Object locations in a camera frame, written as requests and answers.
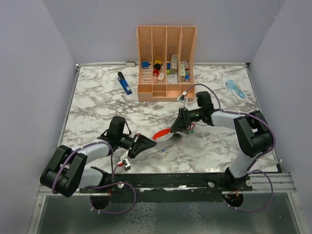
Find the metal key holder red handle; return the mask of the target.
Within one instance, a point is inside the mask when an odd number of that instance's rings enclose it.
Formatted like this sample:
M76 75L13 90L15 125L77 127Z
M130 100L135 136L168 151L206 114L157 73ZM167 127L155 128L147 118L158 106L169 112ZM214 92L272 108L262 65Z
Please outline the metal key holder red handle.
M155 149L157 150L157 152L159 152L158 150L163 147L167 147L167 150L168 150L169 148L178 144L181 141L182 139L181 134L171 133L170 131L171 129L167 128L167 129L160 130L159 132L153 135L152 140L157 142L157 145L155 146Z

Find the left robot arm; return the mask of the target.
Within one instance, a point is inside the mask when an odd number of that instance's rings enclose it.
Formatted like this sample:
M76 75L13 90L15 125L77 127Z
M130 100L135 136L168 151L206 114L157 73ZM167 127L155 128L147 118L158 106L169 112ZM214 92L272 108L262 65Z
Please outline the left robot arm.
M129 170L130 159L145 150L156 146L156 142L142 134L124 133L126 119L114 116L109 128L95 141L72 149L65 145L57 147L50 161L40 176L40 184L50 188L52 193L70 197L77 189L92 187L96 192L106 190L108 181L105 172L95 167L87 169L86 164L106 156L113 156L119 149L126 152L120 157L117 165Z

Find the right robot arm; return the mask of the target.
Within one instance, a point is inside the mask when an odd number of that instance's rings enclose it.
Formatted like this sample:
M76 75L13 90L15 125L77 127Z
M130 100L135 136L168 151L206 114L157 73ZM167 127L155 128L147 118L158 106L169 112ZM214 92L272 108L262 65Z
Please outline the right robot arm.
M198 92L196 101L198 109L188 110L183 107L178 110L171 133L184 132L198 121L235 130L240 152L234 163L226 169L224 178L225 187L234 191L241 186L241 180L248 175L255 161L272 149L275 143L273 133L260 111L237 114L216 109L207 91Z

